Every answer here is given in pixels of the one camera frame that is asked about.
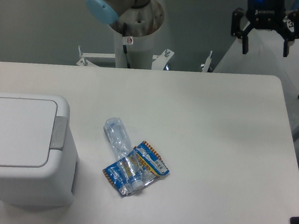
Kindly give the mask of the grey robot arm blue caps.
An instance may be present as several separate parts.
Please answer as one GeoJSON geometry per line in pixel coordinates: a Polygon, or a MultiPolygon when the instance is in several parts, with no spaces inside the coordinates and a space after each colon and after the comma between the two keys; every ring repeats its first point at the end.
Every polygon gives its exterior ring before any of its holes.
{"type": "MultiPolygon", "coordinates": [[[[164,21],[162,6],[156,0],[85,0],[90,13],[124,37],[145,37],[156,32],[164,21]]],[[[284,41],[283,56],[290,44],[299,39],[299,8],[288,11],[285,0],[247,0],[247,10],[232,12],[232,36],[242,40],[248,52],[248,34],[252,29],[274,30],[284,41]]]]}

